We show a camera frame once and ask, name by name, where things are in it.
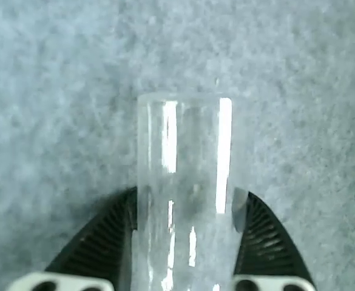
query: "gray carpet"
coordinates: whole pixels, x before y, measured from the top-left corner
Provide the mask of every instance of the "gray carpet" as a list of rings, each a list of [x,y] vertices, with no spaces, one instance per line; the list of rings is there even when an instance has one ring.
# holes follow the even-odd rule
[[[249,189],[319,290],[355,290],[355,0],[0,1],[0,290],[135,184],[139,94],[226,92]]]

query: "glass tube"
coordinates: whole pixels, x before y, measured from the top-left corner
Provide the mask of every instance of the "glass tube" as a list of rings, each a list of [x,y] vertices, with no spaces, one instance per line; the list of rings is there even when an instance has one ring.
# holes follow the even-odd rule
[[[224,95],[139,97],[138,291],[229,290],[248,194],[236,108]]]

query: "gripper screw hole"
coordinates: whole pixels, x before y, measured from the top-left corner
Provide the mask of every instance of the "gripper screw hole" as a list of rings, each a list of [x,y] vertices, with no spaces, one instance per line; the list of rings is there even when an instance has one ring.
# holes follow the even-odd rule
[[[301,288],[300,286],[289,284],[286,285],[283,289],[284,291],[305,291],[304,288]]]
[[[97,287],[85,288],[82,291],[102,291],[102,289]]]
[[[251,280],[241,280],[237,283],[235,291],[259,291],[259,288],[256,283]]]
[[[36,285],[32,291],[55,291],[57,284],[53,281],[44,281]]]

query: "clear glass cylinder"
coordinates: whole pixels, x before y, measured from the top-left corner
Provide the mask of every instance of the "clear glass cylinder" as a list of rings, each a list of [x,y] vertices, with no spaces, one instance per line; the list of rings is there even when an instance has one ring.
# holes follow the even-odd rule
[[[139,97],[138,291],[230,290],[248,194],[244,111],[224,95]]]

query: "gray textured surface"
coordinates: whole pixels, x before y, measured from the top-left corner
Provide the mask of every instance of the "gray textured surface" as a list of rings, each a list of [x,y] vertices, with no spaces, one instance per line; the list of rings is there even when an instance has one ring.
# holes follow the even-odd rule
[[[0,1],[0,290],[135,183],[135,100],[253,101],[250,188],[355,290],[355,0]]]

